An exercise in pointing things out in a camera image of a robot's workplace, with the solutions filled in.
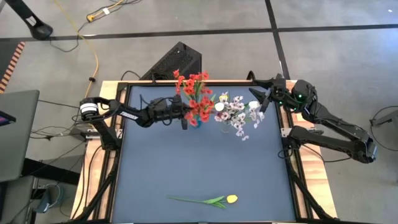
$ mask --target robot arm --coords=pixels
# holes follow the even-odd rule
[[[364,129],[332,115],[318,102],[317,91],[308,82],[298,80],[291,93],[286,88],[286,80],[280,75],[276,79],[254,80],[253,82],[269,90],[265,93],[253,88],[249,89],[260,102],[260,111],[264,112],[270,102],[276,101],[286,111],[301,113],[306,121],[322,124],[349,139],[349,141],[344,141],[321,136],[310,133],[303,127],[294,126],[287,137],[291,146],[300,147],[302,144],[310,143],[343,152],[365,164],[375,160],[377,147],[369,134]]]
[[[98,105],[107,105],[108,111],[100,114]],[[190,107],[182,103],[181,96],[175,95],[168,98],[152,100],[144,109],[138,110],[116,100],[107,100],[101,97],[85,98],[80,101],[81,119],[92,124],[101,136],[102,148],[105,150],[118,150],[121,142],[113,128],[106,125],[104,119],[113,115],[120,115],[135,121],[139,126],[148,128],[153,123],[161,121],[169,125],[173,119],[181,119],[182,129],[186,130],[188,123],[184,118]]]

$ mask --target vase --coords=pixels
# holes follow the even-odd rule
[[[196,121],[197,121],[198,125],[196,125],[196,126],[195,126],[195,127],[193,127],[193,128],[194,128],[194,129],[198,129],[198,128],[200,128],[200,126],[201,126],[201,119],[200,119],[200,117],[199,117],[199,116],[195,117],[195,119],[196,119]]]
[[[220,122],[220,130],[222,133],[229,133],[229,131],[231,130],[231,124],[228,121],[223,121]]]

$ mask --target concrete floor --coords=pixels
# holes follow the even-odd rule
[[[107,0],[59,0],[80,26],[85,15],[110,4]],[[54,35],[74,35],[58,7],[49,0],[25,0],[54,28]],[[370,0],[271,0],[278,27],[355,26],[398,24],[397,1]],[[201,29],[270,28],[263,0],[142,0],[125,6],[83,34],[118,34]],[[344,30],[280,33],[291,79],[305,79],[316,86],[320,102],[350,123],[369,130],[369,119],[380,108],[398,105],[398,30]],[[30,37],[24,23],[9,8],[0,12],[0,38]],[[126,70],[144,74],[173,45],[182,41],[203,54],[203,69],[214,79],[245,78],[253,70],[257,78],[281,72],[272,33],[187,35],[91,40],[99,58],[98,82],[118,80]],[[74,40],[56,41],[65,49]],[[92,53],[81,42],[65,54],[48,42],[27,42],[7,92],[40,90],[40,98],[77,105],[84,97],[88,77],[95,68]],[[69,126],[75,110],[39,103],[34,127]],[[385,145],[398,149],[397,130],[387,124],[375,130]],[[27,156],[53,159],[78,141],[67,137],[50,142],[31,140]],[[71,153],[77,156],[83,148]],[[325,159],[344,157],[323,149]],[[398,153],[379,149],[373,164],[344,161],[326,165],[333,199],[342,220],[396,223],[398,213]],[[55,222],[65,217],[52,215]]]

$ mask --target wooden board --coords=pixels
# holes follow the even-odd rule
[[[208,83],[229,82],[229,83],[231,83],[231,85],[233,85],[233,83],[242,83],[242,82],[250,83],[251,80],[207,80],[207,82]],[[101,92],[100,92],[99,96],[103,97],[103,98],[107,98],[107,99],[115,99],[119,83],[135,83],[135,84],[142,83],[142,84],[144,84],[144,83],[152,83],[152,81],[150,81],[150,80],[104,81],[102,84]],[[175,81],[174,80],[159,80],[159,81],[157,81],[157,83],[175,83]],[[295,84],[294,80],[287,81],[287,88],[291,90],[293,88],[294,84]],[[300,116],[297,116],[297,114],[292,114],[292,118],[293,118],[294,125],[303,126],[306,128],[313,127],[312,123],[309,123],[308,121],[303,120]],[[284,120],[284,126],[288,127],[289,125],[287,123],[287,115],[284,110],[282,110],[282,119]],[[119,117],[116,118],[116,124],[119,124],[120,120],[121,120],[121,118],[119,118]],[[108,125],[110,124],[110,122],[111,122],[110,119],[106,120],[106,123]],[[85,170],[82,171],[82,172],[85,172],[85,189],[86,189],[87,181],[88,181],[87,180],[88,164],[90,163],[95,150],[100,145],[101,145],[100,140],[97,140],[97,139],[90,140],[87,145],[86,157],[85,157],[86,166],[85,166]],[[321,153],[320,148],[318,146],[313,146],[313,145],[308,145],[308,146],[310,146],[313,150],[317,151],[318,153]],[[318,157],[318,155],[316,155],[314,152],[310,151],[306,147],[301,147],[300,153],[301,153],[302,164],[303,164],[303,169],[304,169],[304,173],[305,173],[305,179],[307,181],[307,187],[308,187],[309,191],[314,196],[314,198],[317,200],[317,202],[327,212],[327,214],[329,214],[333,217],[337,217],[336,210],[335,210],[335,204],[333,203],[333,198],[331,196],[328,177],[326,175],[325,166],[324,166],[322,160]],[[94,157],[93,164],[91,166],[90,186],[88,189],[88,201],[90,201],[92,199],[92,197],[94,196],[94,194],[96,193],[96,191],[98,189],[98,184],[100,182],[101,170],[102,170],[102,166],[103,166],[104,154],[105,154],[105,152],[100,149]],[[114,154],[112,154],[110,156],[108,172],[112,166],[113,157],[114,157]],[[76,217],[83,210],[86,190],[85,190],[85,192],[82,192],[82,188],[83,188],[83,175],[80,176],[71,217],[78,207],[80,197],[82,194],[83,194],[83,199],[82,199],[81,205],[78,208],[78,211],[76,213]],[[302,214],[302,218],[305,218],[305,217],[307,217],[307,215],[305,213],[303,196],[302,196],[300,190],[297,188],[297,186],[296,186],[296,189],[297,189],[300,213]],[[99,210],[99,218],[105,217],[105,210],[106,210],[106,203],[108,201],[108,195],[109,195],[109,189],[103,195],[103,199],[101,201],[101,208]]]

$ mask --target orange striped mat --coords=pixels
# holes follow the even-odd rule
[[[6,87],[8,82],[11,79],[12,73],[17,66],[18,60],[21,57],[22,51],[25,47],[25,42],[20,42],[15,49],[14,55],[11,57],[8,67],[6,68],[6,72],[1,78],[0,81],[0,93],[4,93],[6,91]]]

